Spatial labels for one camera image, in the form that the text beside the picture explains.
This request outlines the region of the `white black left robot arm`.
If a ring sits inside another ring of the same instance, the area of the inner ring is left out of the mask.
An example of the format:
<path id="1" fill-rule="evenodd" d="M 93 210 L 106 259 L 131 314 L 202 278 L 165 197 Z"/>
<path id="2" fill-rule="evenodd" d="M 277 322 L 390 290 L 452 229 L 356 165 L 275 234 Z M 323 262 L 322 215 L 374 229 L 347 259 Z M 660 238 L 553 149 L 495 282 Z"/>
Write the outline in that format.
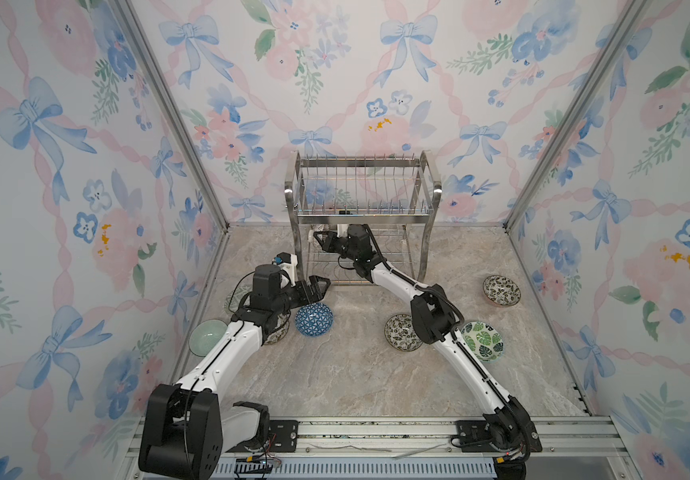
<path id="1" fill-rule="evenodd" d="M 279 328 L 282 317 L 325 298 L 331 282 L 313 275 L 295 279 L 288 264 L 263 264 L 239 302 L 226 332 L 209 353 L 173 384 L 160 384 L 146 407 L 138 466 L 175 479 L 208 479 L 221 455 L 256 453 L 270 443 L 265 405 L 221 399 L 244 364 Z"/>

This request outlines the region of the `blue triangle pattern bowl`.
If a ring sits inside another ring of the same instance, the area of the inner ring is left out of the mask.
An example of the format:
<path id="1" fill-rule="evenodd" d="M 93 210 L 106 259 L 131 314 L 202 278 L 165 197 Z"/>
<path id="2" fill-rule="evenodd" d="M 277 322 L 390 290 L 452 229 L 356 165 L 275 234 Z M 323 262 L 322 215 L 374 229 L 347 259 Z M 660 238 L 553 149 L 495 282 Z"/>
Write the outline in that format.
<path id="1" fill-rule="evenodd" d="M 310 304 L 297 311 L 294 323 L 299 333 L 308 337 L 319 337 L 331 330 L 334 313 L 323 303 Z"/>

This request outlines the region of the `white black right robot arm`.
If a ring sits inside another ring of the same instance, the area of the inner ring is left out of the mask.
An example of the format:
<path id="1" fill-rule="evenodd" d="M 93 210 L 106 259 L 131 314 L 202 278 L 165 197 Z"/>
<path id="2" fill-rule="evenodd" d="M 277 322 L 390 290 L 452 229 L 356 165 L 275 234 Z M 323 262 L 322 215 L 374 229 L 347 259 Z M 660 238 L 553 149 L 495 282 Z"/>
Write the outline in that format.
<path id="1" fill-rule="evenodd" d="M 450 438 L 454 448 L 478 449 L 485 445 L 498 453 L 493 458 L 499 479 L 524 479 L 531 454 L 541 449 L 539 434 L 529 413 L 490 374 L 464 340 L 464 316 L 438 285 L 427 285 L 396 268 L 382 253 L 367 224 L 314 230 L 311 237 L 328 254 L 351 262 L 350 270 L 373 285 L 405 301 L 417 337 L 442 355 L 461 377 L 482 408 L 484 425 L 471 435 L 458 431 Z"/>

